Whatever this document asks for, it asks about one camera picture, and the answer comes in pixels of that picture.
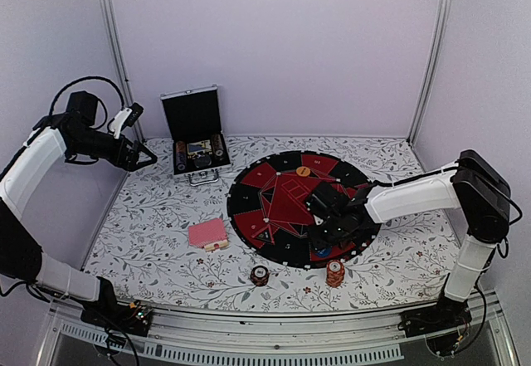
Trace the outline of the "blue small blind button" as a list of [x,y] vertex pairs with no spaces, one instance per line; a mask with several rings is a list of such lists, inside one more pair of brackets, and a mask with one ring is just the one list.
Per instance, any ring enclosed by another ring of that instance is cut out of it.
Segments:
[[326,258],[330,255],[331,249],[330,248],[324,248],[322,250],[316,250],[314,251],[314,255],[319,258]]

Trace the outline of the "orange red chip stack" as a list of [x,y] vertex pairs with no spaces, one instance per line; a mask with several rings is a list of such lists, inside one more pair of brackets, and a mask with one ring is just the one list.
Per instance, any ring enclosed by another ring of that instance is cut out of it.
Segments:
[[345,269],[343,263],[338,260],[329,261],[326,267],[326,283],[328,286],[337,288],[344,280]]

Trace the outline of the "orange big blind button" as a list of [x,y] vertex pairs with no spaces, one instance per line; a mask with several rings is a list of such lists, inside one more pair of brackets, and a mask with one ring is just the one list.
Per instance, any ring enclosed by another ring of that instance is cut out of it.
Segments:
[[311,174],[311,169],[306,167],[306,166],[300,166],[298,167],[295,172],[300,176],[300,177],[308,177],[310,176]]

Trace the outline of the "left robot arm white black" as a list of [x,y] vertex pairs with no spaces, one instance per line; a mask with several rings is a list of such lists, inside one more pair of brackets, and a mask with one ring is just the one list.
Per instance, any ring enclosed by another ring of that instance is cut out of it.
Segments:
[[41,180],[58,159],[73,163],[76,156],[90,163],[103,159],[134,172],[157,162],[157,156],[121,130],[143,112],[140,105],[123,108],[107,132],[95,127],[100,99],[86,91],[70,95],[66,111],[43,117],[1,174],[1,273],[53,293],[92,303],[91,314],[106,328],[123,321],[123,310],[107,295],[112,285],[47,255],[22,225],[22,214]]

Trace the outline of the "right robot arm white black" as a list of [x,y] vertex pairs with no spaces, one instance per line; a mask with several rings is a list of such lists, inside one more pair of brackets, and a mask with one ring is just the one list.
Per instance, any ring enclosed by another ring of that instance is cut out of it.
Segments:
[[309,239],[316,251],[375,232],[392,219],[439,209],[460,209],[468,224],[453,270],[429,312],[435,329],[447,329],[460,318],[465,302],[497,244],[509,233],[515,207],[506,180],[476,151],[435,171],[395,183],[373,181],[349,198],[331,184],[320,183],[305,199],[314,217]]

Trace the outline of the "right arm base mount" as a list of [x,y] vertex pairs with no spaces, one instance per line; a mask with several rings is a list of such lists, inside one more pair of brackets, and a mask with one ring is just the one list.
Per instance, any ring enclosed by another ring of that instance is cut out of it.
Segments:
[[459,349],[467,336],[472,316],[467,305],[457,310],[450,306],[431,305],[400,314],[397,329],[408,338],[430,335],[427,348],[440,357],[451,356]]

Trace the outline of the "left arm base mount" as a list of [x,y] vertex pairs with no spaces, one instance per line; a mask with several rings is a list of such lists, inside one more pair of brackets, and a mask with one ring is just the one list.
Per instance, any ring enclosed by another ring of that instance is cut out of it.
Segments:
[[87,324],[110,328],[126,334],[147,337],[153,320],[153,308],[139,301],[129,305],[98,305],[80,302],[83,306],[81,320]]

